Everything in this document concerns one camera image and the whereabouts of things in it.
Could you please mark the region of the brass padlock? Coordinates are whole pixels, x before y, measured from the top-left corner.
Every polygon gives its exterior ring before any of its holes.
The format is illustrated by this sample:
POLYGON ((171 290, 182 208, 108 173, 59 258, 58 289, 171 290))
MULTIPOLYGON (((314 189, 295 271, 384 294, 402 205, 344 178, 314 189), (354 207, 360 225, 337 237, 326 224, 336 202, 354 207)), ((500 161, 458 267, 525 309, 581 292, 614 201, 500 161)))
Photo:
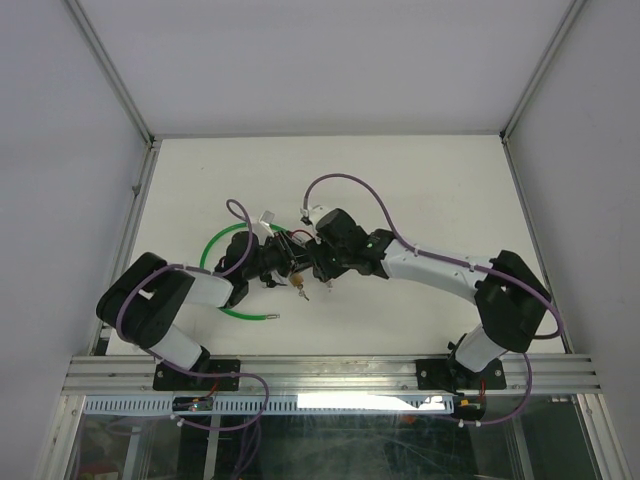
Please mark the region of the brass padlock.
POLYGON ((304 278, 300 273, 294 273, 289 277, 289 281, 292 286, 295 288, 302 288, 304 283, 304 278))

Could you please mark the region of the red cable seal tag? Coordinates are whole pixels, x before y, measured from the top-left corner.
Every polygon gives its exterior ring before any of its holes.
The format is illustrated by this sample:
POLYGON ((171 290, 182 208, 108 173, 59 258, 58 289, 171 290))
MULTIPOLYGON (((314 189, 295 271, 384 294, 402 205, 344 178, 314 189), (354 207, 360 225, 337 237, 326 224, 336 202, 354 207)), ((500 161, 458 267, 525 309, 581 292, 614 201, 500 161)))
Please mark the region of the red cable seal tag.
POLYGON ((314 239, 314 236, 304 229, 292 230, 289 232, 289 236, 299 245, 304 245, 308 241, 312 241, 314 239))

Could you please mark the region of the black-headed key pair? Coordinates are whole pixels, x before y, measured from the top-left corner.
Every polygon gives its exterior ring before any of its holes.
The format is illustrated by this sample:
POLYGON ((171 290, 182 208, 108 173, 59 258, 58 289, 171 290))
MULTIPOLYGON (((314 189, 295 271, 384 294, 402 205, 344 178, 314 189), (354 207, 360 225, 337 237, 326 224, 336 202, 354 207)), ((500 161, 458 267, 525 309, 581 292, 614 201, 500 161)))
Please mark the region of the black-headed key pair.
POLYGON ((276 281, 274 279, 267 279, 263 281, 263 287, 268 289, 278 288, 278 287, 286 287, 287 284, 281 281, 276 281))

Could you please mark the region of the green cable bike lock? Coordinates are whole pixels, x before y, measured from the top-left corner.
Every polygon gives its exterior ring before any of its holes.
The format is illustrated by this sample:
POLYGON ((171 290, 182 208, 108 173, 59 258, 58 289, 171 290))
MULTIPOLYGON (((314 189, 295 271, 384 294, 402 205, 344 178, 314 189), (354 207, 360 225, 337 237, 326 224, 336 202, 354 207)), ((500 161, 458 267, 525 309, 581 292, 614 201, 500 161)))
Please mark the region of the green cable bike lock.
MULTIPOLYGON (((229 235, 235 231, 243 230, 247 227, 245 222, 236 223, 230 225, 219 232, 217 232, 205 245, 199 260, 199 267, 204 268, 206 266, 206 261, 209 253, 215 246, 215 244, 221 240, 224 236, 229 235)), ((279 319, 280 315, 277 313, 271 314, 245 314, 241 312, 237 312, 233 309, 227 308, 219 308, 219 311, 227 316, 230 316, 235 319, 243 320, 243 321, 267 321, 267 320, 275 320, 279 319)))

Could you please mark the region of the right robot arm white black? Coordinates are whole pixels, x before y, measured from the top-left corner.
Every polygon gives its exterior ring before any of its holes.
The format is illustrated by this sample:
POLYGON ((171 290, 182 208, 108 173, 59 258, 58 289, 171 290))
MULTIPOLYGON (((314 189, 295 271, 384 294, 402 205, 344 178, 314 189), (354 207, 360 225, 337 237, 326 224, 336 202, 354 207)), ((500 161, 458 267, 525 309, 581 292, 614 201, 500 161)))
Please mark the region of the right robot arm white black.
POLYGON ((302 222, 315 238, 306 243, 314 276, 334 280, 349 270, 363 276, 406 280, 436 288, 476 307, 480 325, 452 347, 448 378, 459 387, 479 380, 483 369, 506 352, 528 351, 545 316, 550 295, 516 253, 465 257, 434 252, 421 255, 417 245, 391 230, 366 232, 344 210, 316 206, 302 222))

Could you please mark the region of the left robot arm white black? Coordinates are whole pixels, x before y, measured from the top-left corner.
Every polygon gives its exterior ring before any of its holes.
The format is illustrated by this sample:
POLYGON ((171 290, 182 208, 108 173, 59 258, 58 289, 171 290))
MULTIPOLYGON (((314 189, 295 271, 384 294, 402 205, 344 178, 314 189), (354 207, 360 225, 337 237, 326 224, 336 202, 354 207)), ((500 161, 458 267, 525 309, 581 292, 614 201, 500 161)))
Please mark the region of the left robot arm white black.
POLYGON ((101 296, 96 315, 123 341, 175 366, 175 377, 194 389, 208 380, 210 353, 174 324, 181 307, 233 308, 248 294, 251 280, 275 288, 274 274, 288 277, 311 265, 308 251, 287 231, 263 241, 249 231, 236 233, 211 272, 147 252, 101 296))

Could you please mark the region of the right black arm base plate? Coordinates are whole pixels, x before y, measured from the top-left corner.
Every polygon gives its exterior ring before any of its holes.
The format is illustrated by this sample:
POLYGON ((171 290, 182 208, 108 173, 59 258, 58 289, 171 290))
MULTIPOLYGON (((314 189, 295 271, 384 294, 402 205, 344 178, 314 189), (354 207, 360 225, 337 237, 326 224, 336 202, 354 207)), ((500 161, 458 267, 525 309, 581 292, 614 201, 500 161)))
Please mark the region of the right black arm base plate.
POLYGON ((460 394, 463 391, 505 390, 503 364, 494 359, 479 372, 454 364, 444 357, 417 359, 416 379, 419 390, 443 390, 460 394))

